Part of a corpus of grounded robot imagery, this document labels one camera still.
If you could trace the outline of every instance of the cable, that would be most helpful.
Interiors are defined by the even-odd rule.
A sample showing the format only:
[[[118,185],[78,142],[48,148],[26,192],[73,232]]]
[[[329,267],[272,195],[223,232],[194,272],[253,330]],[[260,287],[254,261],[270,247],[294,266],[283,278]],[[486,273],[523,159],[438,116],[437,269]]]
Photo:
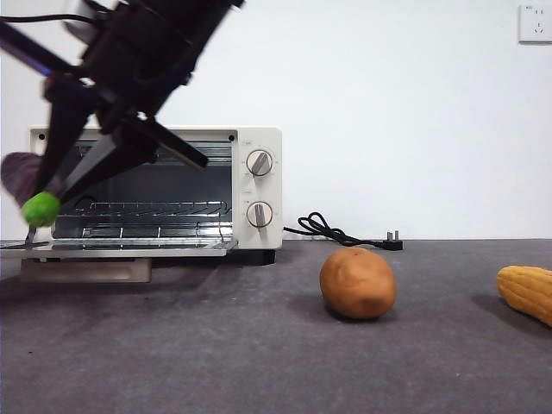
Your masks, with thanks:
[[[35,23],[35,22],[52,22],[57,20],[76,20],[79,22],[89,23],[96,26],[97,23],[90,17],[79,15],[42,15],[42,16],[0,16],[0,19],[7,23]]]
[[[403,249],[403,242],[399,240],[398,237],[393,240],[388,236],[387,240],[384,241],[361,240],[351,237],[350,235],[346,235],[341,229],[332,229],[322,214],[317,211],[310,213],[308,217],[300,217],[298,219],[298,223],[306,231],[290,229],[289,227],[284,227],[284,230],[289,231],[290,233],[295,233],[296,235],[322,235],[324,237],[328,237],[329,239],[335,240],[342,246],[348,248],[359,246],[361,244],[368,244],[370,246],[374,246],[375,248],[383,248],[384,250]]]

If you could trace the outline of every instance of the white toaster oven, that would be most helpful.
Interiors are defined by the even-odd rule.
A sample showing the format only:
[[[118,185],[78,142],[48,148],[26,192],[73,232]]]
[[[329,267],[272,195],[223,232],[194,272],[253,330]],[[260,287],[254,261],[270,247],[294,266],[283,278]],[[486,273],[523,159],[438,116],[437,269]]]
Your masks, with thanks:
[[[272,261],[283,234],[281,132],[226,126],[169,129],[209,158],[205,169],[186,166],[160,149],[155,162],[65,203],[55,225],[43,229],[33,247],[3,241],[2,257],[21,258],[30,266],[259,250]],[[73,168],[99,139],[97,129],[86,129],[63,168]],[[30,140],[31,150],[41,154],[47,129],[31,128]]]

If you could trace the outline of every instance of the oven door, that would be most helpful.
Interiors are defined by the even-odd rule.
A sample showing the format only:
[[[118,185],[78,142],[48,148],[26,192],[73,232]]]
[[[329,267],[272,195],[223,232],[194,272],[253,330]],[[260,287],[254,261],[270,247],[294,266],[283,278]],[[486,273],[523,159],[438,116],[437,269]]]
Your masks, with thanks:
[[[90,244],[87,240],[46,241],[27,247],[22,241],[2,241],[3,259],[135,259],[158,257],[222,257],[234,248],[234,241],[182,244],[176,241],[102,241]]]

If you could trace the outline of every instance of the green ball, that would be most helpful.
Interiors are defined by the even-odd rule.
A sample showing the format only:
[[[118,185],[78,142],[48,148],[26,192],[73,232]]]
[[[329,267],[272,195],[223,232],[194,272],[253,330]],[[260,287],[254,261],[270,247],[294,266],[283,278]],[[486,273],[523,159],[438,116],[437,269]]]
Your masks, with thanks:
[[[60,199],[49,192],[40,192],[21,207],[21,212],[31,227],[49,227],[60,213]]]

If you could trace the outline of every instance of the white wall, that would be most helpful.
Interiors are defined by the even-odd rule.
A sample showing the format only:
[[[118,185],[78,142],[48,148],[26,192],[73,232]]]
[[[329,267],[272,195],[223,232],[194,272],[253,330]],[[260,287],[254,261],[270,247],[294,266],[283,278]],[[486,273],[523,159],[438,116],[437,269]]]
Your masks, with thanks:
[[[4,0],[3,13],[61,4]],[[320,210],[363,237],[552,237],[552,46],[517,44],[517,6],[251,0],[160,120],[279,126],[287,224]],[[25,29],[78,55],[56,23]],[[3,59],[2,76],[5,154],[47,106],[31,71]],[[6,197],[2,226],[24,233]]]

